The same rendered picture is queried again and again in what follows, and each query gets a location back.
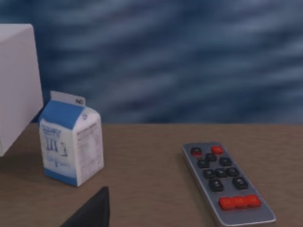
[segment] red button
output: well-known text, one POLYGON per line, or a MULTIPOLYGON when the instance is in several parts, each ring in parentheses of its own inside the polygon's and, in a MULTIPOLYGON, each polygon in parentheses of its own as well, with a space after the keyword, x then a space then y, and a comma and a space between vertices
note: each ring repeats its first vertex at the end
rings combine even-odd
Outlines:
POLYGON ((219 145, 212 146, 212 153, 214 155, 221 155, 221 154, 223 154, 223 148, 221 146, 219 146, 219 145))
POLYGON ((245 209, 247 208, 246 200, 243 196, 234 196, 232 198, 233 203, 235 204, 236 209, 245 209))
POLYGON ((219 199, 219 205, 222 210, 234 210, 235 204, 230 197, 222 197, 219 199))
POLYGON ((194 156, 194 157, 199 157, 199 156, 202 155, 202 150, 201 150, 201 148, 192 148, 192 149, 190 150, 190 152, 191 152, 191 155, 194 156))
POLYGON ((250 208, 257 208, 261 206, 261 201, 256 195, 246 195, 244 200, 247 203, 247 206, 250 208))

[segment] water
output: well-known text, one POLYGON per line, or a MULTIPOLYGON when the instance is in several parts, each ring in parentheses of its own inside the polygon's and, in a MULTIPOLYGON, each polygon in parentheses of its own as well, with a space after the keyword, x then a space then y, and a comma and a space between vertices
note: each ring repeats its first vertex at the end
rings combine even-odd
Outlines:
POLYGON ((303 122, 300 0, 0 0, 33 23, 45 100, 104 122, 303 122))

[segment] blue and white carton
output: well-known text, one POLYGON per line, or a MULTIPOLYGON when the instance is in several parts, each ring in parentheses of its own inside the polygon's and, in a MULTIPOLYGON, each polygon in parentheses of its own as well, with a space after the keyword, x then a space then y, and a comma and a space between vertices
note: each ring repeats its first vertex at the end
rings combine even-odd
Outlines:
POLYGON ((45 174, 80 186, 104 167, 101 117, 85 99, 51 92, 39 117, 45 174))

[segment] blue stripe on carton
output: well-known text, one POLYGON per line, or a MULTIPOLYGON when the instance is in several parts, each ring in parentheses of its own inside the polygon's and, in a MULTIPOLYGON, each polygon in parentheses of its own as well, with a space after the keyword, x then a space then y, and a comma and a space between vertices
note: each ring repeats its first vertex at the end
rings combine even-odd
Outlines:
POLYGON ((65 182, 65 183, 70 184, 72 186, 76 186, 76 187, 78 186, 78 184, 77 184, 78 182, 77 182, 76 178, 61 175, 61 174, 55 173, 54 171, 46 169, 46 168, 44 168, 44 173, 45 173, 46 176, 49 176, 49 177, 51 177, 53 179, 56 179, 58 181, 65 182))
POLYGON ((39 122, 44 119, 72 130, 83 110, 83 106, 51 100, 40 114, 39 122))

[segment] white object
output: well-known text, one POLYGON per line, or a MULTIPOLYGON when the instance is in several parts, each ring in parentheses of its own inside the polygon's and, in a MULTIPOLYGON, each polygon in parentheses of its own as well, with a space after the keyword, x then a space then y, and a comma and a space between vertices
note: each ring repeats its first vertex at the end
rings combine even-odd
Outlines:
POLYGON ((0 157, 43 107, 29 24, 0 24, 0 157))
POLYGON ((80 186, 104 167, 101 117, 83 97, 52 91, 39 135, 49 177, 80 186))

